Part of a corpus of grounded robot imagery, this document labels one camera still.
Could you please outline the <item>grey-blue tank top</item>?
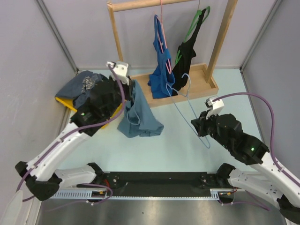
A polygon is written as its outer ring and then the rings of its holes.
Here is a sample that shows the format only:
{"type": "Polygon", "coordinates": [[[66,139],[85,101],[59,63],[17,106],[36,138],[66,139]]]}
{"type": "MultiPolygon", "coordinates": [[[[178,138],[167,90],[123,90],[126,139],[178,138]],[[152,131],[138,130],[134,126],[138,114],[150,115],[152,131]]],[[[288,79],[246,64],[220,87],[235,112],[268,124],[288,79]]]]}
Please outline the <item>grey-blue tank top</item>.
{"type": "Polygon", "coordinates": [[[164,125],[153,115],[137,80],[133,80],[131,100],[125,103],[124,116],[117,130],[127,138],[161,135],[164,125]]]}

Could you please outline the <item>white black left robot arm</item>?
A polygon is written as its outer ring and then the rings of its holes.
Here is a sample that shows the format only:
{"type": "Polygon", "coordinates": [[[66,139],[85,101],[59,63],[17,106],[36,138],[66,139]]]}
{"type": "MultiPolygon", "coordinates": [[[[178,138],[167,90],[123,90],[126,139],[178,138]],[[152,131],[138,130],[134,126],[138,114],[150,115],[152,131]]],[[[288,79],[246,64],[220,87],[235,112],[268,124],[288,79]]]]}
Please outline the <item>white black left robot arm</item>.
{"type": "Polygon", "coordinates": [[[58,166],[77,146],[110,122],[120,104],[131,100],[133,87],[132,80],[127,84],[112,78],[97,82],[61,134],[33,160],[16,164],[21,182],[26,183],[35,198],[45,201],[59,189],[97,188],[104,184],[104,172],[96,163],[67,170],[59,170],[58,166]]]}

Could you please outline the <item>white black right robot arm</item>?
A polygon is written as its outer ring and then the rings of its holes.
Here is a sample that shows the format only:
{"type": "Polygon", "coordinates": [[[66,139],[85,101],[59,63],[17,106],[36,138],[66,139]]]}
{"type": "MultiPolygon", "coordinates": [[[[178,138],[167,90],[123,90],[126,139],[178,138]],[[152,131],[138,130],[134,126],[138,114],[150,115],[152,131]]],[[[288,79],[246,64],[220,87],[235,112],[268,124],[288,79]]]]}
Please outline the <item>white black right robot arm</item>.
{"type": "Polygon", "coordinates": [[[268,201],[279,209],[289,221],[300,223],[300,187],[294,175],[276,167],[269,148],[255,136],[243,132],[242,124],[232,114],[212,115],[206,118],[202,112],[198,119],[191,120],[198,136],[209,135],[227,149],[237,161],[257,170],[268,179],[263,182],[246,177],[238,169],[222,172],[216,176],[221,188],[230,185],[242,188],[268,201]]]}

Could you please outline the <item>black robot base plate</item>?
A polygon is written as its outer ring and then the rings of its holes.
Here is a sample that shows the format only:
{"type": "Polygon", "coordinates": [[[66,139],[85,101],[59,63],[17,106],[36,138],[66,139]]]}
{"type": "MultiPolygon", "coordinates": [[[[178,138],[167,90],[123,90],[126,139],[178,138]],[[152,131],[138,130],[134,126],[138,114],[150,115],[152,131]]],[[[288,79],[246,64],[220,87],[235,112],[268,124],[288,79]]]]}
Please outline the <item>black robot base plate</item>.
{"type": "Polygon", "coordinates": [[[219,173],[207,172],[110,172],[103,180],[120,198],[198,198],[210,197],[211,189],[237,190],[219,173]]]}

